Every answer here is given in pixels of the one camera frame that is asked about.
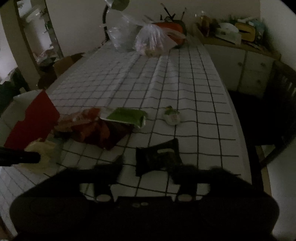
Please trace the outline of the dark wooden chair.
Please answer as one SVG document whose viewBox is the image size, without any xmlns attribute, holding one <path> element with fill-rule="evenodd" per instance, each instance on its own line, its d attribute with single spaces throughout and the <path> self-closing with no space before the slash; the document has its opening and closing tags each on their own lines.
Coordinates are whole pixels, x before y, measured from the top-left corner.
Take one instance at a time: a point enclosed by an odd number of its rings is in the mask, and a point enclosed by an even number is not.
<svg viewBox="0 0 296 241">
<path fill-rule="evenodd" d="M 264 168 L 295 139 L 295 70 L 274 61 L 266 88 L 255 104 L 256 143 L 273 147 L 259 162 Z"/>
</svg>

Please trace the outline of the small white wrapped candy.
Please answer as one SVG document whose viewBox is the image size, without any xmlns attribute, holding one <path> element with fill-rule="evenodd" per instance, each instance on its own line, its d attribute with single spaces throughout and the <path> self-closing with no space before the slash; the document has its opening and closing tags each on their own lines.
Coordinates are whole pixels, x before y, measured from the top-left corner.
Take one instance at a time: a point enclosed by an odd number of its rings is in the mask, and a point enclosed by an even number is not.
<svg viewBox="0 0 296 241">
<path fill-rule="evenodd" d="M 180 112 L 172 108 L 172 106 L 167 106 L 163 114 L 164 120 L 168 125 L 175 126 L 181 122 Z"/>
</svg>

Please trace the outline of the white iron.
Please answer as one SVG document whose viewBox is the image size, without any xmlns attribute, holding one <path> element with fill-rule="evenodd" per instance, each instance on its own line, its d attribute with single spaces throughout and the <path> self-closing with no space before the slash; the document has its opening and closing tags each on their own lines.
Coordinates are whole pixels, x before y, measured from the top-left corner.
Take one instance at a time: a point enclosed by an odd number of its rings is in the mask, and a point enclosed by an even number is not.
<svg viewBox="0 0 296 241">
<path fill-rule="evenodd" d="M 241 44 L 241 34 L 239 30 L 231 23 L 220 23 L 219 27 L 216 29 L 215 36 L 235 45 Z"/>
</svg>

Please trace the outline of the red container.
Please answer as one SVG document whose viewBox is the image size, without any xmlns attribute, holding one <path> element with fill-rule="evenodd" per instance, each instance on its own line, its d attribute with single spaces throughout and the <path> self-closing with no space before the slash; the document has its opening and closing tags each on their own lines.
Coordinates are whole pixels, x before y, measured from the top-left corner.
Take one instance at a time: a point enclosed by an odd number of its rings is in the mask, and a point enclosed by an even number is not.
<svg viewBox="0 0 296 241">
<path fill-rule="evenodd" d="M 174 48 L 180 48 L 184 45 L 187 32 L 181 24 L 176 22 L 156 22 L 154 25 L 160 27 L 177 44 Z"/>
</svg>

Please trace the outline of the orange red snack packet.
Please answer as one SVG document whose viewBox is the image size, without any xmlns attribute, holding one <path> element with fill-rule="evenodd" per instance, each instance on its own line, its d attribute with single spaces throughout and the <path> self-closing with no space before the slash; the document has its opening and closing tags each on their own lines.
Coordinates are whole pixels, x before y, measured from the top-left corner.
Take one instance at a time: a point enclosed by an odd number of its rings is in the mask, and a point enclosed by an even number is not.
<svg viewBox="0 0 296 241">
<path fill-rule="evenodd" d="M 110 130 L 100 118 L 100 108 L 89 108 L 59 120 L 54 133 L 77 142 L 98 145 L 110 137 Z"/>
</svg>

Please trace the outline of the cream yellow snack packet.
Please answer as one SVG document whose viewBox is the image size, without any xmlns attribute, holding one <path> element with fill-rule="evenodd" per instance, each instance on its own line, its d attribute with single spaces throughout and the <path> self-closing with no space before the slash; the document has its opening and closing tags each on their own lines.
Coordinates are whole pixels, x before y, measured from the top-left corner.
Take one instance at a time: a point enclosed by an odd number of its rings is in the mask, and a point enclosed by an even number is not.
<svg viewBox="0 0 296 241">
<path fill-rule="evenodd" d="M 38 165 L 47 166 L 60 160 L 61 150 L 59 145 L 52 141 L 41 142 L 40 139 L 31 142 L 26 148 L 27 152 L 36 152 L 40 155 Z"/>
</svg>

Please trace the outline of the clear plastic bag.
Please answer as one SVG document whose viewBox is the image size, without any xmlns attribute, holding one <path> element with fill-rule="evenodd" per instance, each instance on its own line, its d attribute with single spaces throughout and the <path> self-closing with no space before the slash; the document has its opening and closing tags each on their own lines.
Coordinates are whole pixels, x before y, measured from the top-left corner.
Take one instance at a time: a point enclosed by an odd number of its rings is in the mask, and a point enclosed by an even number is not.
<svg viewBox="0 0 296 241">
<path fill-rule="evenodd" d="M 115 49 L 119 52 L 135 50 L 136 37 L 147 23 L 140 18 L 121 12 L 118 18 L 108 21 L 108 35 Z"/>
</svg>

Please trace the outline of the green snack packet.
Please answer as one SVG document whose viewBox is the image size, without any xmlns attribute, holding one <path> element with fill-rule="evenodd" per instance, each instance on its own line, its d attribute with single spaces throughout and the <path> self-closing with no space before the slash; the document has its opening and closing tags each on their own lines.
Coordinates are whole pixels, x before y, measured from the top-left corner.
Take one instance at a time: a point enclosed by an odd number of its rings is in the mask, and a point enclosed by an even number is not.
<svg viewBox="0 0 296 241">
<path fill-rule="evenodd" d="M 147 113 L 140 109 L 131 108 L 103 108 L 100 118 L 106 121 L 115 121 L 143 128 L 147 119 Z"/>
</svg>

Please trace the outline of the brown chair left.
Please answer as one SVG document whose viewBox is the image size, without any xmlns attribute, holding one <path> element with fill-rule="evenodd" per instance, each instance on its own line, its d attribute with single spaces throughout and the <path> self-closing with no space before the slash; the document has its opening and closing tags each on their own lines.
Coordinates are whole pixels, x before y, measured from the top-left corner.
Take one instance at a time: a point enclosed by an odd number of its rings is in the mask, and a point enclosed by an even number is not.
<svg viewBox="0 0 296 241">
<path fill-rule="evenodd" d="M 79 61 L 83 57 L 84 53 L 76 53 L 71 56 L 67 56 L 62 58 L 61 60 L 55 62 L 53 65 L 55 74 L 57 77 L 61 76 L 64 72 L 66 72 L 72 65 L 74 65 L 77 61 Z"/>
</svg>

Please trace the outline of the silver desk lamp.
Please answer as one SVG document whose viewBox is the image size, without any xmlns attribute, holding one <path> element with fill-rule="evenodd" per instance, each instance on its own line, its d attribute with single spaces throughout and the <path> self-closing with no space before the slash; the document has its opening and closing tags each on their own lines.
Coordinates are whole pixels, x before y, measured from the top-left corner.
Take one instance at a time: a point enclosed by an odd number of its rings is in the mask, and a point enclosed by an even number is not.
<svg viewBox="0 0 296 241">
<path fill-rule="evenodd" d="M 111 17 L 116 17 L 118 18 L 120 16 L 120 13 L 124 11 L 128 5 L 130 4 L 129 0 L 105 0 L 105 8 L 103 10 L 102 14 L 102 27 L 104 30 L 104 35 L 105 35 L 105 41 L 108 42 L 110 40 L 110 37 L 108 35 L 108 14 L 110 15 L 110 20 Z"/>
</svg>

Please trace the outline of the red and white cardboard box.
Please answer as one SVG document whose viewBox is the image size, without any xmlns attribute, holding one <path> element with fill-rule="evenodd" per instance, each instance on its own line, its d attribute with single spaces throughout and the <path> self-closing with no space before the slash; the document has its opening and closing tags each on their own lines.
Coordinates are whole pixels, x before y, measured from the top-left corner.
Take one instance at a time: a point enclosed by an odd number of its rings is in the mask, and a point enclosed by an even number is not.
<svg viewBox="0 0 296 241">
<path fill-rule="evenodd" d="M 46 139 L 59 118 L 45 90 L 17 95 L 1 114 L 1 146 L 25 149 L 33 141 Z"/>
</svg>

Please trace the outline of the white grid tablecloth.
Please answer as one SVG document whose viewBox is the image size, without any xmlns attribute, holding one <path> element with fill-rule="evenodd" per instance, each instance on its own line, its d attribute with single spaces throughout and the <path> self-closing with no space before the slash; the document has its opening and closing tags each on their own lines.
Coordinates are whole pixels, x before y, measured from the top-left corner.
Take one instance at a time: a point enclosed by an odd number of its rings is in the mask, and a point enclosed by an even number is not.
<svg viewBox="0 0 296 241">
<path fill-rule="evenodd" d="M 189 45 L 164 56 L 149 58 L 136 52 L 120 53 L 105 45 L 79 60 L 48 90 L 61 115 L 86 108 L 142 109 L 143 129 L 124 137 L 113 150 L 68 141 L 58 170 L 89 169 L 123 155 L 123 173 L 111 190 L 114 196 L 171 196 L 178 185 L 165 171 L 135 175 L 136 148 L 154 146 L 173 138 L 179 141 L 184 164 L 200 170 L 222 167 L 251 181 L 244 137 L 231 99 L 206 49 Z M 167 106 L 180 112 L 181 122 L 164 120 Z"/>
</svg>

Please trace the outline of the white sideboard cabinet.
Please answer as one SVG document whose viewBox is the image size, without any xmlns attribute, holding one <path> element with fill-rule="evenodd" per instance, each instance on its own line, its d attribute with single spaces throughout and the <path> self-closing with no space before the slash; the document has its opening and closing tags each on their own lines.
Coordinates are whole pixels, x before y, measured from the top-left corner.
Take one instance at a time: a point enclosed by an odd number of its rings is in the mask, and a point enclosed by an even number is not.
<svg viewBox="0 0 296 241">
<path fill-rule="evenodd" d="M 235 45 L 218 38 L 199 36 L 214 66 L 229 90 L 261 92 L 269 79 L 273 62 L 280 60 L 277 51 L 267 51 L 249 44 Z"/>
</svg>

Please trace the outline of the black snack packet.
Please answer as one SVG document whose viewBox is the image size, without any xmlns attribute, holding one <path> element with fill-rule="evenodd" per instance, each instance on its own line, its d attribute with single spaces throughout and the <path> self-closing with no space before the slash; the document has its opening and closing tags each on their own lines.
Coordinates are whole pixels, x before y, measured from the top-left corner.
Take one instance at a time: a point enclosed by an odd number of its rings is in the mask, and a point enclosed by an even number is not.
<svg viewBox="0 0 296 241">
<path fill-rule="evenodd" d="M 138 177 L 162 169 L 174 172 L 183 165 L 177 138 L 152 147 L 136 148 L 135 159 L 135 175 Z"/>
</svg>

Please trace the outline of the plastic bag with snacks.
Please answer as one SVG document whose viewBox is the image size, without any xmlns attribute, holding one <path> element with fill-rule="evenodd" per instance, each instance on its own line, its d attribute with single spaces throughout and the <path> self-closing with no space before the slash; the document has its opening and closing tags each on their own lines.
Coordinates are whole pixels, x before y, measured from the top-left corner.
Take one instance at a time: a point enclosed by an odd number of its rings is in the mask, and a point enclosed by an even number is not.
<svg viewBox="0 0 296 241">
<path fill-rule="evenodd" d="M 135 50 L 141 55 L 157 57 L 168 53 L 177 44 L 154 24 L 145 25 L 138 33 Z"/>
</svg>

